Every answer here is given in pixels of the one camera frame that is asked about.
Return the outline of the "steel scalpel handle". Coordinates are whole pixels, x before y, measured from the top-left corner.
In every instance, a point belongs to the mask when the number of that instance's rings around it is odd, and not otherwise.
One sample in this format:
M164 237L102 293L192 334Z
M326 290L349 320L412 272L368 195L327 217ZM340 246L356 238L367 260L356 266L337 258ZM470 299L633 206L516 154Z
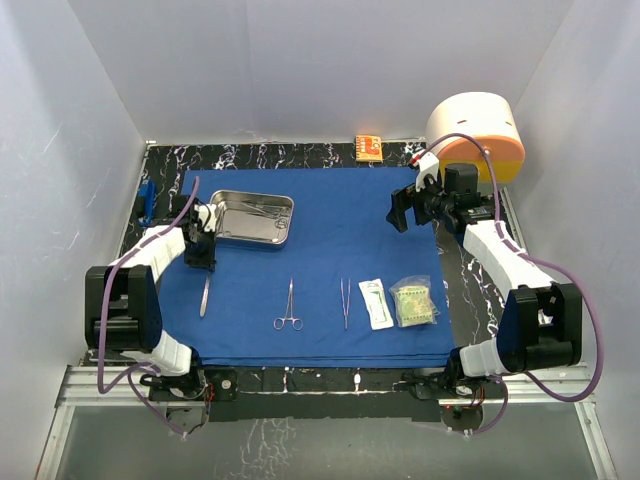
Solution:
M200 318L204 318L204 316L206 315L207 306L208 306L209 292L210 292L210 285L211 285L211 278L212 278L212 272L208 271L207 275L205 277L203 293L202 293L202 298L201 298L201 303L200 303L200 309L199 309Z

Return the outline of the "metal instrument tray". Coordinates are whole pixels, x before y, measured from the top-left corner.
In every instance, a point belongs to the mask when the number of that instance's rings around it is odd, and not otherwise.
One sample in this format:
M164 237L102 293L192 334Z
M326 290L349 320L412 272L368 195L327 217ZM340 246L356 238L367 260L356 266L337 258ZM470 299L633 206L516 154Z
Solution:
M246 213L240 206L242 201L287 206L290 209L289 226L278 229L273 220ZM285 246L294 212L292 198L284 195L218 190L211 196L210 204L216 204L219 209L216 230L216 240L219 243L263 250L279 250Z

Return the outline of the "white packet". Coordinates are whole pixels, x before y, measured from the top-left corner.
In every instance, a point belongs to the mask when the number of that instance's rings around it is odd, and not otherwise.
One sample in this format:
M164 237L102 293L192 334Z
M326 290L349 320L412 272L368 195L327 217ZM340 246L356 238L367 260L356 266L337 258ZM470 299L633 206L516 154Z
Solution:
M369 314L371 329L377 331L392 328L394 321L386 302L381 280L362 281L359 283L359 288Z

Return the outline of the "green suture packet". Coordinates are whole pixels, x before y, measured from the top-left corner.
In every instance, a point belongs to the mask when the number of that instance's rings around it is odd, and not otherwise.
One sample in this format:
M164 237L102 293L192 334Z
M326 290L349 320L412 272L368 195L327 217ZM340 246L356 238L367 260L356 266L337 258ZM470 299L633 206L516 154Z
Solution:
M400 328L434 325L439 310L432 298L428 275L409 276L390 288L395 307L395 319Z

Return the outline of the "blue surgical drape cloth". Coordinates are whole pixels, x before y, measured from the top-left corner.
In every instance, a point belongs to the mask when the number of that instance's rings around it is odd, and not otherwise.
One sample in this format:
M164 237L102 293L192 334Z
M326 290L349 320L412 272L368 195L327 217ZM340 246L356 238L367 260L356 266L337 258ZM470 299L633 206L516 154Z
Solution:
M294 212L279 250L221 244L208 306L199 309L207 273L182 260L164 272L159 294L165 330L207 364L411 368L444 365L454 346L443 274L429 226L399 233L386 221L391 193L412 183L406 167L204 170L182 190L208 200L218 190L285 195ZM374 331L359 283L390 287L428 275L439 310L434 325ZM303 328L277 331L290 279ZM340 280L351 280L344 330Z

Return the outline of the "pink cylindrical tissue phantom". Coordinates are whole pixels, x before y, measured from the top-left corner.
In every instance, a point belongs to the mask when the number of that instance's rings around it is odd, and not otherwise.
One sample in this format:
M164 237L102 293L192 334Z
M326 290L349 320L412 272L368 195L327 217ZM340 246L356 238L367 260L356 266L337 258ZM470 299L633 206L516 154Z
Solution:
M511 106L494 93L465 92L442 101L427 120L425 140L442 167L472 163L482 182L488 182L490 175L479 147L489 152L496 181L501 184L512 182L525 160Z

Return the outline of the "steel forceps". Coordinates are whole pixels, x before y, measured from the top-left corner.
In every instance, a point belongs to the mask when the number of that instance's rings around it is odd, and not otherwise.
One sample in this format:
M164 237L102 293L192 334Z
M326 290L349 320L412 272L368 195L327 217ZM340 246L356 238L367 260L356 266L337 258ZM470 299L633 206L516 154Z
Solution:
M341 304L343 311L344 330L348 330L349 325L349 311L350 311L350 296L351 296L351 280L340 280L340 293Z

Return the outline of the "steel ring-handle scissors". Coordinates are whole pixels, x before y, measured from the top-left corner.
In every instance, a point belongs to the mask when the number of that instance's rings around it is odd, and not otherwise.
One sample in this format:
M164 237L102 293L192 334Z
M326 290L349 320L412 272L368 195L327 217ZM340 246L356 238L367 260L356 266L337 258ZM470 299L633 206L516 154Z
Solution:
M282 330L287 325L290 325L294 331L300 331L303 328L303 320L294 315L293 279L290 279L289 281L285 313L281 317L275 318L273 321L273 328L277 331Z

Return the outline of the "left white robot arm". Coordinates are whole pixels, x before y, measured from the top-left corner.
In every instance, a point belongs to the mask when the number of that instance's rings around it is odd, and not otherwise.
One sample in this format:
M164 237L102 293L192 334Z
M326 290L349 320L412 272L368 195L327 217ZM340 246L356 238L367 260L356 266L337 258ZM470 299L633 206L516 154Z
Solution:
M176 259L214 270L219 209L188 196L179 197L175 207L120 259L87 271L84 335L89 348L148 363L171 376L182 397L194 399L204 392L207 376L191 365L192 349L164 329L158 285Z

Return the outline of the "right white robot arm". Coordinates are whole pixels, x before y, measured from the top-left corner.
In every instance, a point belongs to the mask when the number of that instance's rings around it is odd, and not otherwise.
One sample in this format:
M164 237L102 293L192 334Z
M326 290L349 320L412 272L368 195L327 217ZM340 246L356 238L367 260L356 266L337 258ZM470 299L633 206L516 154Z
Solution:
M482 377L577 364L582 353L582 295L526 260L526 252L496 220L500 205L478 190L478 170L453 163L442 178L420 172L416 181L391 194L386 216L394 228L443 224L488 272L505 302L494 338L451 351L443 378L455 395L478 389Z

